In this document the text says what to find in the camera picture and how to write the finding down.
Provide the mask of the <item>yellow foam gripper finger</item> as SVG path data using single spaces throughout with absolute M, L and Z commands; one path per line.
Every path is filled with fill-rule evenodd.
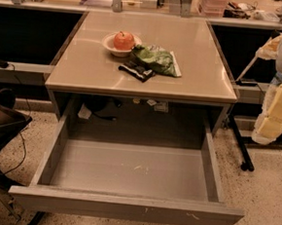
M 269 38 L 262 47 L 257 49 L 256 57 L 266 60 L 277 59 L 279 43 L 281 38 L 282 38 L 281 34 L 276 37 Z
M 282 84 L 269 85 L 251 135 L 256 143 L 268 145 L 282 134 Z

